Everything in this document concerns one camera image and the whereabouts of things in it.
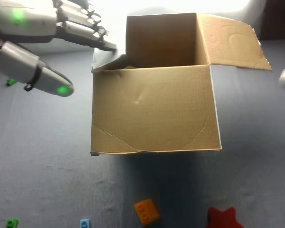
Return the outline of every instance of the red star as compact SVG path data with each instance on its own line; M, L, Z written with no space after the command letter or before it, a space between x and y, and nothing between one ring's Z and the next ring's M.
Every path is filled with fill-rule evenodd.
M244 228L237 222L236 210L234 208L229 208L225 211L209 208L208 222L207 228Z

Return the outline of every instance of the blue toy brick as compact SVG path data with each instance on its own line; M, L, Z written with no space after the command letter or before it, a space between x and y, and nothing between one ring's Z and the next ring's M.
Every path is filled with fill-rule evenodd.
M90 219L81 219L80 220L80 228L91 228Z

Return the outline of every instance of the orange building block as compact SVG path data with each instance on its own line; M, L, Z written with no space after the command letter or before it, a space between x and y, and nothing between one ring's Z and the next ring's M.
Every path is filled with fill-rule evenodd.
M143 226L160 218L152 199L146 199L134 205Z

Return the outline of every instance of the open cardboard box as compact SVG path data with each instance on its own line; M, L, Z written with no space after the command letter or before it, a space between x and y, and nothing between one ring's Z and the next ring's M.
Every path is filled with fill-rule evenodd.
M271 70L243 22L128 17L126 54L94 72L91 151L221 150L210 64Z

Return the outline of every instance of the gray cloth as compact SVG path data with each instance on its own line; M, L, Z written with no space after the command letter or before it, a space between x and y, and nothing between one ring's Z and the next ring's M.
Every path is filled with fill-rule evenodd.
M91 53L44 56L69 77L69 98L5 88L0 76L0 228L202 228L210 206L234 206L246 228L285 228L285 41L263 42L273 71L212 66L223 151L90 157Z

